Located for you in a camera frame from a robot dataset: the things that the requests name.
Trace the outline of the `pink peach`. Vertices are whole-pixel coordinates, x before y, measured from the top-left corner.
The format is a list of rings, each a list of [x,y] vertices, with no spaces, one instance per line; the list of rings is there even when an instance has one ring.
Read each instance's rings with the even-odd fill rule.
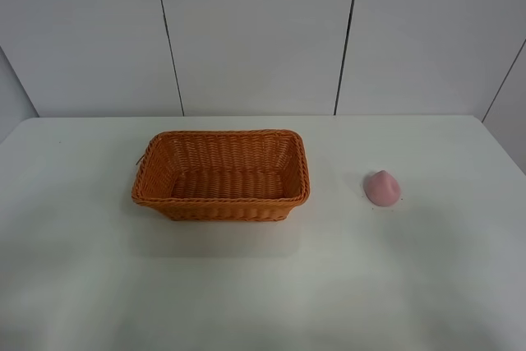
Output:
[[[368,200],[380,207],[390,207],[401,197],[399,183],[385,170],[368,175],[364,180],[363,190]]]

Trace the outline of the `orange wicker basket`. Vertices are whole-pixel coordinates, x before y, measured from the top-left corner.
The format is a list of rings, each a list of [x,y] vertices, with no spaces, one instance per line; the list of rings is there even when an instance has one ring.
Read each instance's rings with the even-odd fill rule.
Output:
[[[310,193],[294,131],[170,131],[146,147],[131,190],[139,206],[182,221],[280,221]]]

